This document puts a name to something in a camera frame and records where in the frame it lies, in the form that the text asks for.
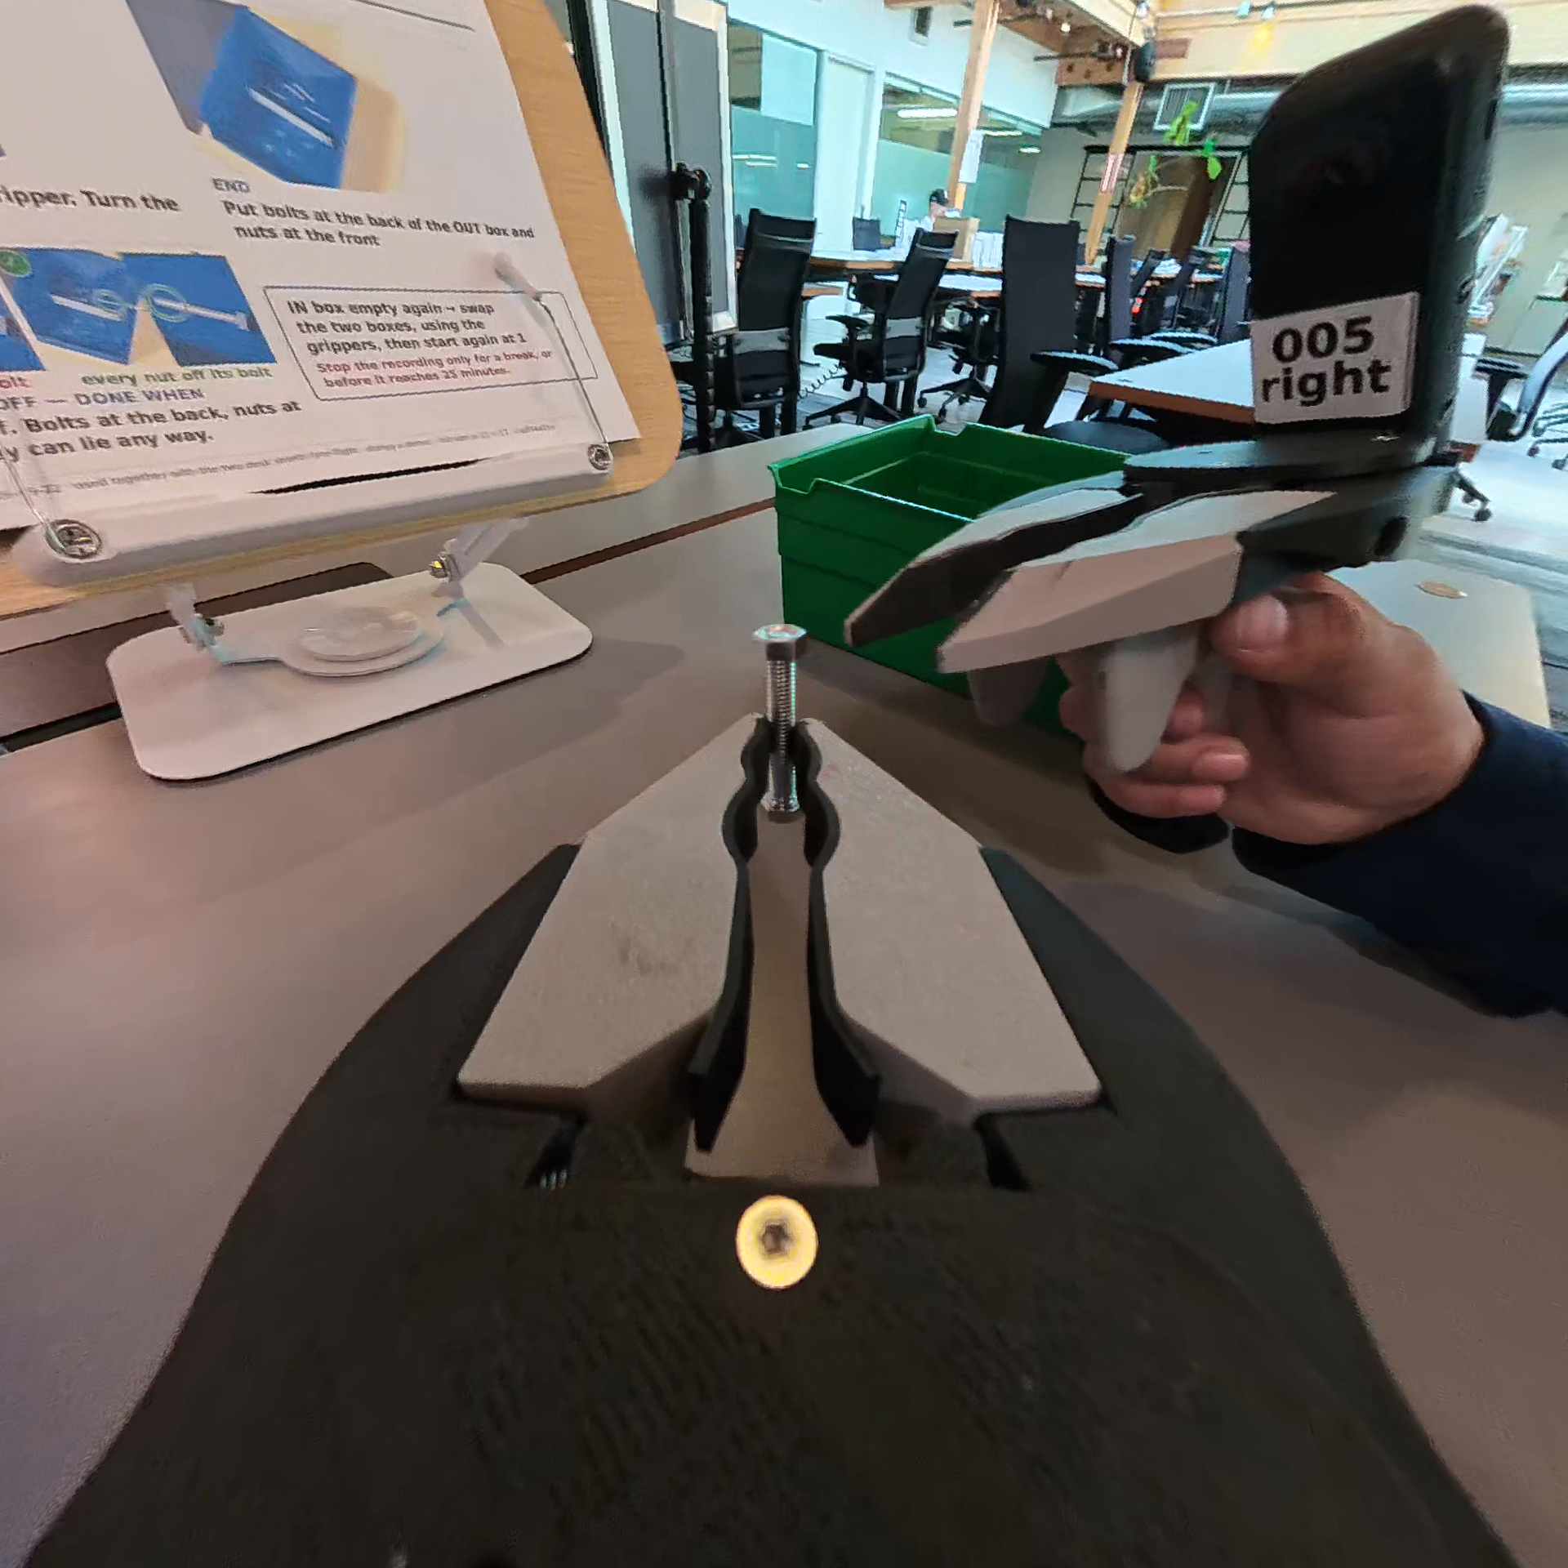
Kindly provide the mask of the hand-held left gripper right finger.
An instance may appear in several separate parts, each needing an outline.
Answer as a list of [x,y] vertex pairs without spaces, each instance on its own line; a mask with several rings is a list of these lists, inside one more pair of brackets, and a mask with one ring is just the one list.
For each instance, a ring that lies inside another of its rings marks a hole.
[[808,861],[812,1088],[865,1144],[891,1112],[974,1128],[1087,1108],[1100,1077],[995,856],[821,723],[791,740]]

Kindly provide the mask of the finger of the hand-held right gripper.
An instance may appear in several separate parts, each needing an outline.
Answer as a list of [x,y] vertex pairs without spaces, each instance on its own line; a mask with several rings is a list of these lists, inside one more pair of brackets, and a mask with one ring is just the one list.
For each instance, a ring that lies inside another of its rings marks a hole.
[[1000,572],[1123,534],[1143,512],[1147,497],[1123,488],[1047,488],[995,505],[873,591],[845,616],[845,647],[865,651],[885,638],[955,622]]
[[1162,505],[1114,535],[1007,570],[943,639],[936,663],[1000,679],[1089,653],[1100,731],[1162,731],[1202,663],[1205,627],[1262,591],[1275,534],[1324,521],[1328,492],[1230,492]]

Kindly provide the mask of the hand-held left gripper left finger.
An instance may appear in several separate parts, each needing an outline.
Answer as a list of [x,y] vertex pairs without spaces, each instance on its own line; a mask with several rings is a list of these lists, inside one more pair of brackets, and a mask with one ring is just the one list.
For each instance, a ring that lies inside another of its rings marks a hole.
[[769,723],[741,718],[581,835],[457,1069],[470,1098],[712,1149],[745,1071],[763,773]]

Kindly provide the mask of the green plastic bin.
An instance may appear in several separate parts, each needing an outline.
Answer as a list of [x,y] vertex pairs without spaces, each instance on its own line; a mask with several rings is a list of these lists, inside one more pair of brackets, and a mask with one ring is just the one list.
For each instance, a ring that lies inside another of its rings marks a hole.
[[1118,478],[1123,454],[933,418],[866,428],[774,463],[780,614],[812,639],[848,651],[845,616],[928,544],[995,505],[1047,488]]

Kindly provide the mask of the silver hex bolt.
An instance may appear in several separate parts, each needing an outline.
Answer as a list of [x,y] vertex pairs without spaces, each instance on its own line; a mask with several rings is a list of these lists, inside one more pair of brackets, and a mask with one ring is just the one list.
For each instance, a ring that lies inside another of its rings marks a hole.
[[763,651],[763,718],[769,718],[769,790],[796,790],[796,718],[801,718],[801,651],[805,651],[805,627],[796,622],[769,622],[753,631],[753,647]]

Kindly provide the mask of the person's right forearm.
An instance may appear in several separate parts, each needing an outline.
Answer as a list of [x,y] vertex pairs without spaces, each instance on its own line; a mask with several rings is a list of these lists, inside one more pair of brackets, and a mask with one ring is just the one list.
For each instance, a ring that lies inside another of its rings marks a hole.
[[1352,913],[1528,1018],[1568,1010],[1568,740],[1477,697],[1480,751],[1428,813],[1343,844],[1230,832],[1230,856],[1288,890]]

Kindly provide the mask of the person's right hand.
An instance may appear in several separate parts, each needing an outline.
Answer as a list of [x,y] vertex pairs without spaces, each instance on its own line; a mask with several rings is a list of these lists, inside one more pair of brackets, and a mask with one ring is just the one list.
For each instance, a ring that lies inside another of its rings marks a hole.
[[1314,572],[1210,622],[1228,713],[1183,688],[1161,751],[1110,764],[1089,659],[1066,653],[1063,728],[1080,773],[1135,820],[1222,820],[1288,844],[1352,844],[1450,798],[1486,728],[1421,638]]

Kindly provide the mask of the hanging green plant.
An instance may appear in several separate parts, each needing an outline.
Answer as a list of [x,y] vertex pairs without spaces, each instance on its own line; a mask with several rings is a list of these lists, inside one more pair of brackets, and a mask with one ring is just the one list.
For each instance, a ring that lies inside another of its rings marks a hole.
[[1150,148],[1127,186],[1127,204],[1147,207],[1161,189],[1162,189],[1162,167],[1183,164],[1183,161],[1202,161],[1205,176],[1218,184],[1222,176],[1222,155],[1214,136],[1202,136],[1202,105],[1186,100],[1179,107],[1179,120],[1170,123],[1161,148]]

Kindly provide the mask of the wood edged office desk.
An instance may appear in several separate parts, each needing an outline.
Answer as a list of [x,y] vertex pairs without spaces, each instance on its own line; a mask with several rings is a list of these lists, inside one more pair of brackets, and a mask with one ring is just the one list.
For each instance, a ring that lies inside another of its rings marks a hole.
[[1248,336],[1087,384],[1089,398],[1253,428]]

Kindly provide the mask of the group of black office chairs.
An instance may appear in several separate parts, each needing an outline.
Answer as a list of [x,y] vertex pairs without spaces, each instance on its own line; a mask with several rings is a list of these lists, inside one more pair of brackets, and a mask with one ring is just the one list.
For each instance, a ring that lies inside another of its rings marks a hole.
[[[943,269],[928,303],[928,342],[936,342],[943,317],[949,310],[968,310],[977,323],[955,332],[955,357],[961,363],[993,363],[995,371],[1015,378],[1019,410],[1030,410],[1030,394],[1039,390],[1039,371],[1030,368],[1035,352],[1079,352],[1079,303],[1087,303],[1087,317],[1100,310],[1094,288],[1066,282],[1066,242],[1052,235],[1053,228],[1022,221],[1019,235],[1025,242],[1025,269],[1022,288],[1007,288],[1005,277],[977,277],[955,263]],[[913,310],[891,303],[894,277],[905,259],[891,269],[827,269],[821,259],[805,263],[801,310],[812,299],[840,296],[840,332],[860,336],[860,344],[873,342],[873,317],[905,317]],[[1523,386],[1530,368],[1508,357],[1466,353],[1474,371],[1480,378],[1480,406],[1486,406],[1486,435],[1523,435],[1530,451],[1562,445],[1562,398],[1549,410],[1530,410],[1530,390]]]

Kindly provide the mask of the grey panel on black stand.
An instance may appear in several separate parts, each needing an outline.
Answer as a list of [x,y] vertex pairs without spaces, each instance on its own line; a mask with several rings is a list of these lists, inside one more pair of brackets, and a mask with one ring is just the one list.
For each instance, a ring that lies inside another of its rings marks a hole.
[[594,120],[637,269],[682,394],[682,451],[712,451],[695,336],[736,332],[728,3],[552,0]]

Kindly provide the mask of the printed instruction sheet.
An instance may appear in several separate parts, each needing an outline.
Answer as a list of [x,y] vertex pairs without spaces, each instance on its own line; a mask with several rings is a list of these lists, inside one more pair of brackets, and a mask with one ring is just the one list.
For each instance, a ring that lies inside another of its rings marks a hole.
[[5,529],[633,443],[488,3],[0,3]]

